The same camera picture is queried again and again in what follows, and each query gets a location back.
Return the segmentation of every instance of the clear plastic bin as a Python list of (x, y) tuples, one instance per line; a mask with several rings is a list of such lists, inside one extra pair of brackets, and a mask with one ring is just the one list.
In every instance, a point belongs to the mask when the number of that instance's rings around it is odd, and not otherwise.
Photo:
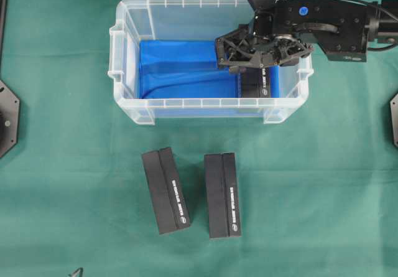
[(141, 40), (214, 40), (248, 23), (246, 0), (123, 0), (110, 28), (108, 75), (116, 103), (137, 124), (156, 118), (260, 117), (281, 123), (308, 98), (311, 56), (295, 67), (281, 67), (280, 98), (181, 98), (142, 100), (138, 95)]

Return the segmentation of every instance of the metal mount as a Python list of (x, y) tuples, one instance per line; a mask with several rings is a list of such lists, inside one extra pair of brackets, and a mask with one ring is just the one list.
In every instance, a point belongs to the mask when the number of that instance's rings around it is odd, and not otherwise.
[(17, 144), (19, 99), (0, 80), (0, 157)]
[(398, 93), (390, 101), (391, 119), (392, 119), (392, 132), (394, 135), (394, 145), (398, 148)]
[(69, 274), (69, 277), (82, 277), (83, 276), (83, 268), (79, 268), (74, 271), (72, 274)]

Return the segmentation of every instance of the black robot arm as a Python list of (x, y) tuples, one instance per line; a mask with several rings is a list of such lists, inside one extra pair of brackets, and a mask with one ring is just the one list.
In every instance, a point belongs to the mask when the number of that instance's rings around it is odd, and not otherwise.
[[(248, 0), (254, 19), (216, 39), (218, 66), (289, 66), (318, 44), (331, 61), (365, 62), (369, 50), (398, 44), (398, 0)], [(369, 48), (369, 42), (389, 44)]]

